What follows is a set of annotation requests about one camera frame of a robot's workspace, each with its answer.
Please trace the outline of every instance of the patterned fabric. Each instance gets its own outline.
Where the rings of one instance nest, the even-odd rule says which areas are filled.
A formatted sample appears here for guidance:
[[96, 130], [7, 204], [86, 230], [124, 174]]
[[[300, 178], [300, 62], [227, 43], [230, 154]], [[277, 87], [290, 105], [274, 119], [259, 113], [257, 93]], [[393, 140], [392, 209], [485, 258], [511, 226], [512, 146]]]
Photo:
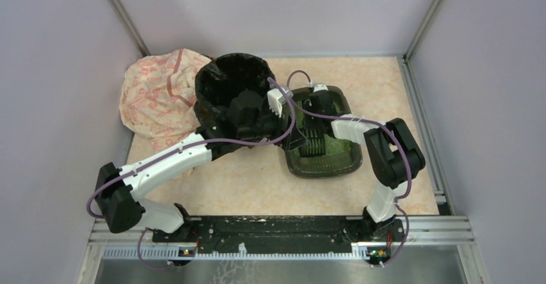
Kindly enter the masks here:
[[123, 124], [150, 141], [157, 153], [192, 133], [195, 75], [211, 60], [188, 49], [144, 57], [125, 72], [120, 99]]

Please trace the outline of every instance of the beige table surface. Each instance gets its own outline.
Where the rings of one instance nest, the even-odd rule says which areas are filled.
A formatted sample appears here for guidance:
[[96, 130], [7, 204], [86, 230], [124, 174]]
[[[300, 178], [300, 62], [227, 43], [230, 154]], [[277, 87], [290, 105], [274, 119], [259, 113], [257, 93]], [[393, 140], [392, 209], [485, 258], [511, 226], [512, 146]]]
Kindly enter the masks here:
[[[296, 70], [307, 71], [314, 82], [339, 87], [354, 115], [387, 121], [403, 118], [414, 137], [415, 122], [394, 57], [267, 59], [276, 79], [286, 83]], [[306, 86], [296, 75], [291, 88]], [[153, 154], [151, 144], [135, 135], [129, 163]], [[337, 178], [306, 180], [291, 175], [279, 147], [241, 148], [197, 167], [157, 187], [148, 198], [182, 204], [191, 215], [360, 215], [377, 183], [368, 152], [362, 166]], [[413, 190], [400, 205], [408, 214], [438, 214], [426, 169], [413, 181]]]

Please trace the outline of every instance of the robotic arm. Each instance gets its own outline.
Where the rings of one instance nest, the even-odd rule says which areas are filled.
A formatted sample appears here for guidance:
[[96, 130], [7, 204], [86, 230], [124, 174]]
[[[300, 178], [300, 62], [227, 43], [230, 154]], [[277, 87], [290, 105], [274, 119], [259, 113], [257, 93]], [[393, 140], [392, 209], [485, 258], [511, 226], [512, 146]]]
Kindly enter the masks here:
[[[290, 97], [292, 92], [283, 91]], [[199, 127], [181, 142], [138, 163], [117, 169], [112, 163], [100, 168], [97, 189], [114, 178], [120, 178], [95, 197], [103, 217], [113, 233], [126, 231], [136, 225], [162, 231], [184, 240], [191, 231], [191, 217], [178, 204], [166, 205], [145, 199], [155, 187], [180, 173], [231, 153], [240, 144], [226, 142], [236, 138], [255, 142], [262, 138], [278, 137], [282, 132], [281, 120], [286, 98], [278, 89], [270, 90], [265, 98], [253, 91], [242, 91], [232, 100], [221, 117]], [[335, 106], [324, 84], [314, 85], [310, 104], [314, 113], [335, 116]], [[321, 119], [328, 134], [366, 145], [373, 171], [379, 183], [370, 204], [364, 208], [363, 222], [372, 238], [380, 238], [395, 219], [396, 197], [403, 195], [408, 186], [406, 168], [399, 150], [392, 151], [390, 137], [378, 126], [355, 121], [353, 115], [342, 115], [334, 121]], [[415, 177], [424, 168], [425, 160], [406, 123], [399, 118], [384, 124], [397, 138]], [[306, 143], [294, 129], [277, 145], [293, 149]]]

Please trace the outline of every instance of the gray wall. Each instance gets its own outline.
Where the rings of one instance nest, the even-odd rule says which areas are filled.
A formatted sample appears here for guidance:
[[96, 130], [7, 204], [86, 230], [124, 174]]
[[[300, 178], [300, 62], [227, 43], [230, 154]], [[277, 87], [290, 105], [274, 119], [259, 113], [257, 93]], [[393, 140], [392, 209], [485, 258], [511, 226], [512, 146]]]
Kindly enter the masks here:
[[431, 0], [121, 0], [152, 54], [404, 53]]
[[0, 0], [0, 282], [73, 283], [137, 50], [106, 0]]
[[546, 0], [445, 0], [415, 58], [493, 283], [546, 283]]

